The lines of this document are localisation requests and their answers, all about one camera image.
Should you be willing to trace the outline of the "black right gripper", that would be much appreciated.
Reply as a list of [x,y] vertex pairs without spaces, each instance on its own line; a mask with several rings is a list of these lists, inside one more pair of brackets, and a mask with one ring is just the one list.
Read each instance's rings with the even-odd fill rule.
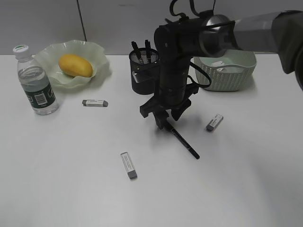
[[167,126],[171,109],[171,116],[178,121],[181,115],[191,106],[188,99],[198,92],[198,84],[187,84],[191,57],[160,62],[160,74],[156,80],[154,95],[140,106],[140,114],[146,118],[153,113],[157,127],[162,130]]

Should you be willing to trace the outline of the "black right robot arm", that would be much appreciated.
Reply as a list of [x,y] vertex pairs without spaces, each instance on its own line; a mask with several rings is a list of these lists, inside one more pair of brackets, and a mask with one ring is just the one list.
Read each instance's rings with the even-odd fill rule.
[[218,58],[227,50],[278,54],[284,73],[303,83],[303,13],[297,10],[229,20],[223,15],[201,15],[159,26],[154,33],[160,73],[153,97],[140,107],[153,114],[158,128],[167,118],[178,120],[190,107],[190,96],[200,84],[187,83],[193,57]]

